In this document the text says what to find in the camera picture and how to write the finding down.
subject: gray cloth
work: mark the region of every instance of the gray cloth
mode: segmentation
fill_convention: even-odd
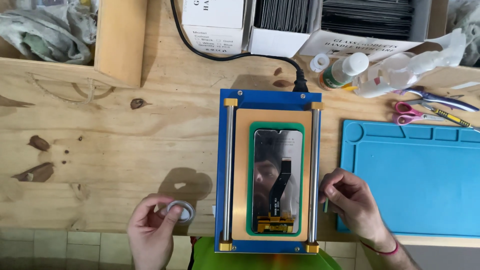
[[[28,59],[87,64],[92,59],[86,44],[96,41],[89,7],[68,5],[36,10],[12,10],[0,15],[0,36]]]

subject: green bottle label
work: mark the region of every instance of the green bottle label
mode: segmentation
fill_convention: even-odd
[[[322,71],[319,76],[320,86],[327,90],[335,90],[345,85],[343,83],[336,81],[333,78],[332,67],[333,65],[327,67],[327,69]]]

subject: wrist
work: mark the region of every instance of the wrist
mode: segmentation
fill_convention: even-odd
[[[364,244],[370,246],[376,251],[388,253],[392,252],[397,247],[397,242],[393,235],[385,228],[380,233],[378,233],[372,239],[367,239],[363,237],[359,237],[360,241]]]

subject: man's right hand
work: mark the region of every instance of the man's right hand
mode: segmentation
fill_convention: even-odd
[[[367,183],[344,169],[327,173],[320,185],[320,203],[328,207],[361,241],[381,252],[391,252],[396,241],[385,226]]]

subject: white cardboard box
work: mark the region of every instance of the white cardboard box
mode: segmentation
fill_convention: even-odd
[[[379,61],[404,52],[420,45],[427,37],[431,5],[432,0],[413,0],[415,11],[409,41],[344,35],[318,27],[300,49],[300,55],[315,56],[325,53],[332,58],[342,58],[355,52],[363,52],[370,61]]]
[[[244,0],[184,0],[183,30],[201,52],[241,53],[245,8]]]
[[[253,4],[251,25],[253,25],[255,19],[253,15],[255,14],[255,8],[256,5]],[[307,33],[267,30],[252,26],[248,50],[252,54],[293,57],[310,37],[313,30],[320,28],[321,15],[320,0],[314,0]]]

